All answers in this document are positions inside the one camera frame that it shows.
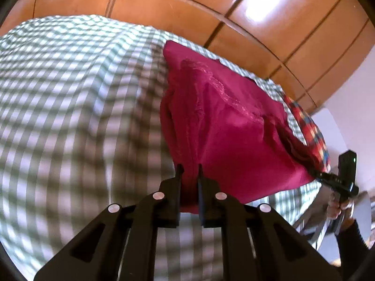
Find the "black sleeved right forearm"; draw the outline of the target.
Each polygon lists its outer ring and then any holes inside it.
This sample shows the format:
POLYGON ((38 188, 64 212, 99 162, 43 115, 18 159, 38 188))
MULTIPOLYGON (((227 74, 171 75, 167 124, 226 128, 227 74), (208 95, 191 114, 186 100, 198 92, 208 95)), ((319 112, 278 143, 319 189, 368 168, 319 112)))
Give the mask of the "black sleeved right forearm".
POLYGON ((336 236, 341 259, 338 271, 343 280, 348 280, 358 270, 369 253, 369 248, 360 234, 358 223, 355 219, 350 219, 350 221, 351 224, 340 230, 336 236))

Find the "right hand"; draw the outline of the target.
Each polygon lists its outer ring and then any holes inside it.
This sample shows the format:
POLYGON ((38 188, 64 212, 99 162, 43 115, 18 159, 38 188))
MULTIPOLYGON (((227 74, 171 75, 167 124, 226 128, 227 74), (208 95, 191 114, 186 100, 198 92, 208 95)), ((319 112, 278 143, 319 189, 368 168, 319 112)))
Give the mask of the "right hand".
POLYGON ((343 221, 340 227, 340 231, 343 232, 354 223, 353 218, 354 201, 353 199, 347 199, 344 202, 340 202, 340 196, 336 193, 331 193, 328 207, 327 217, 328 219, 338 219, 343 214, 343 221))

